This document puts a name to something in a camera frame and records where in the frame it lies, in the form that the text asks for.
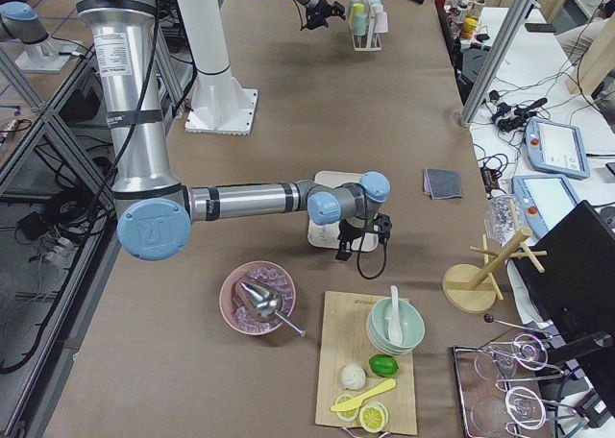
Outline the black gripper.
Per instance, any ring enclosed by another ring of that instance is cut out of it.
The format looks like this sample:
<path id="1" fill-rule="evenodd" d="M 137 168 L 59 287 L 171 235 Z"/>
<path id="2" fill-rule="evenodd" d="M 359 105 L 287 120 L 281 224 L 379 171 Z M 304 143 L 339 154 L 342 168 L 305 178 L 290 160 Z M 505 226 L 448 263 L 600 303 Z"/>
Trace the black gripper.
<path id="1" fill-rule="evenodd" d="M 341 220 L 338 224 L 339 235 L 338 251 L 335 255 L 336 260 L 348 260 L 350 252 L 348 250 L 360 250 L 364 241 L 364 227 L 356 227 L 347 220 Z"/>
<path id="2" fill-rule="evenodd" d="M 327 0 L 319 0 L 316 5 L 310 9 L 310 20 L 303 26 L 302 30 L 314 30 L 317 24 L 314 21 L 321 21 L 321 26 L 329 27 L 327 18 L 330 16 L 330 4 Z"/>

